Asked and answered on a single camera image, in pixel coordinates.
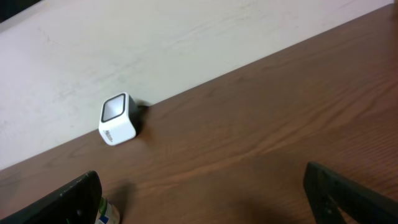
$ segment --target white backdrop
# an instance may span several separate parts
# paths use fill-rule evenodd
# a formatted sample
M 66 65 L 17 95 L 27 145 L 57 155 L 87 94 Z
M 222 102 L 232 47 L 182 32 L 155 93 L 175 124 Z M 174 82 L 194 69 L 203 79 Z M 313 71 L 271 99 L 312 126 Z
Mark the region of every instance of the white backdrop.
M 44 0 L 0 24 L 0 169 L 393 0 Z

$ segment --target wooden table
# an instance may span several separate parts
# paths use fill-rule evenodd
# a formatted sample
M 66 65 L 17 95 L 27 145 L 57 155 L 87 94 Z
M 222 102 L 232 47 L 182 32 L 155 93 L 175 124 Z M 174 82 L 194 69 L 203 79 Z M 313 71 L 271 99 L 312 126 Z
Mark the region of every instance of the wooden table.
M 398 200 L 397 96 L 390 5 L 2 170 L 0 218 L 88 170 L 123 223 L 314 223 L 308 161 Z

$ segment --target white device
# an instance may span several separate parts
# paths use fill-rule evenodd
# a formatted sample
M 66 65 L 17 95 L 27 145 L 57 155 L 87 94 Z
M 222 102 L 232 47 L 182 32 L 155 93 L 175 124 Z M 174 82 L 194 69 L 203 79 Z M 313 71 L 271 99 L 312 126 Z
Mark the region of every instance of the white device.
M 114 146 L 137 134 L 138 107 L 127 93 L 120 93 L 104 102 L 98 130 L 104 141 Z

